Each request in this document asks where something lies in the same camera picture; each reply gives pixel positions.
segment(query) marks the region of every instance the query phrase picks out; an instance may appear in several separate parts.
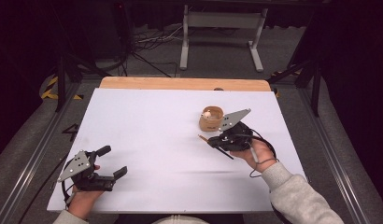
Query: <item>human hand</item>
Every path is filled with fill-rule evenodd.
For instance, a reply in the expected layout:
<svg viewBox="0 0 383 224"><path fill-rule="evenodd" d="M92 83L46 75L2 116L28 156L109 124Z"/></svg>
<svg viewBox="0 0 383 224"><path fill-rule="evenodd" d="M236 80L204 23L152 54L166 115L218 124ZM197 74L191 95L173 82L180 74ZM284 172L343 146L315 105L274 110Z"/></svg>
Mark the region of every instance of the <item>human hand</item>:
<svg viewBox="0 0 383 224"><path fill-rule="evenodd" d="M253 150L255 150L258 162L263 162L266 160L270 161L257 164L256 161L253 159L253 155L250 150L231 151L230 155L244 159L252 169L256 169L256 171L258 171L259 173L263 173L265 169L277 162L276 160L273 160L275 158L273 152L270 150L270 148L268 148L268 146L264 142L252 139L251 145Z"/></svg>
<svg viewBox="0 0 383 224"><path fill-rule="evenodd" d="M68 212L81 219L87 219L96 200L104 193L104 191L80 191L76 186L72 191L75 196L69 205Z"/></svg>

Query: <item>sleeve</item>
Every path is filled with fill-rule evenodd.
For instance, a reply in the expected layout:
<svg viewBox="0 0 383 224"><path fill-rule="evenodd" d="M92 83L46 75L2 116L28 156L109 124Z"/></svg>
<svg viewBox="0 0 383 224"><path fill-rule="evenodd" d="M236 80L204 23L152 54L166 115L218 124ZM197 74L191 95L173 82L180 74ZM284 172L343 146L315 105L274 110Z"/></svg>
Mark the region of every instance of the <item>sleeve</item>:
<svg viewBox="0 0 383 224"><path fill-rule="evenodd" d="M262 178L271 190L272 205L291 223L343 223L301 175L292 175L282 163L267 168Z"/></svg>
<svg viewBox="0 0 383 224"><path fill-rule="evenodd" d="M88 222L73 216L66 210L63 210L57 219L55 219L53 224L88 224Z"/></svg>

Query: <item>silver metal bracket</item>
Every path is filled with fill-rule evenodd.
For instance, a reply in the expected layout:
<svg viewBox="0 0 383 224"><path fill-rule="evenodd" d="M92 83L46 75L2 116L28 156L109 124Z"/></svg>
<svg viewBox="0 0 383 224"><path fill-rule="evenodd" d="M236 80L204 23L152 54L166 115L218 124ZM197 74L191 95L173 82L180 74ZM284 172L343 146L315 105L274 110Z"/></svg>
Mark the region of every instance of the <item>silver metal bracket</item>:
<svg viewBox="0 0 383 224"><path fill-rule="evenodd" d="M243 119L249 112L250 108L224 115L219 126L219 131L224 132L233 128L235 124Z"/></svg>
<svg viewBox="0 0 383 224"><path fill-rule="evenodd" d="M86 156L86 153L81 150L64 169L57 182L63 182L67 178L77 175L78 173L88 169L90 166L91 165L89 163L89 159Z"/></svg>

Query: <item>white board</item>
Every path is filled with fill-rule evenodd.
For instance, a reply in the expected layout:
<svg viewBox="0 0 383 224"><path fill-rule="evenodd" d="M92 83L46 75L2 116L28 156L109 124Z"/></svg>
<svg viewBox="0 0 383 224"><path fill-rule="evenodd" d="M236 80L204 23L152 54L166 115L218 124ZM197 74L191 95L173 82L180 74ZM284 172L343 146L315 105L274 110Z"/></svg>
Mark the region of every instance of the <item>white board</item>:
<svg viewBox="0 0 383 224"><path fill-rule="evenodd" d="M216 105L225 114L250 108L242 119L276 149L277 157L294 174L305 175L277 99L269 91L157 91L96 89L70 150L93 151L109 145L97 157L99 175L122 166L128 174L106 192L93 210L99 213L247 213L271 211L269 188L250 178L251 168L210 147L197 135L203 109ZM57 184L49 211L64 209Z"/></svg>

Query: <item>person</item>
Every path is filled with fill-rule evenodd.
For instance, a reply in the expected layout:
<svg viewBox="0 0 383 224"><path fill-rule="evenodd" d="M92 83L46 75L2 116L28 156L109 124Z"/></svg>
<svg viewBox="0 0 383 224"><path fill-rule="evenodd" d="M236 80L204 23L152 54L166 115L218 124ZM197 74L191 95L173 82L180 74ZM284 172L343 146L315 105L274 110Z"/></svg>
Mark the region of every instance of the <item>person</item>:
<svg viewBox="0 0 383 224"><path fill-rule="evenodd" d="M340 216L330 208L326 200L305 181L301 175L291 174L284 165L274 158L267 145L252 140L259 163L253 159L250 150L232 151L231 155L244 159L256 171L270 189L270 201L280 215L290 223L343 223ZM63 210L55 220L55 224L85 224L95 201L103 191L81 191L75 194L68 210ZM200 218L187 216L165 217L154 224L206 224Z"/></svg>

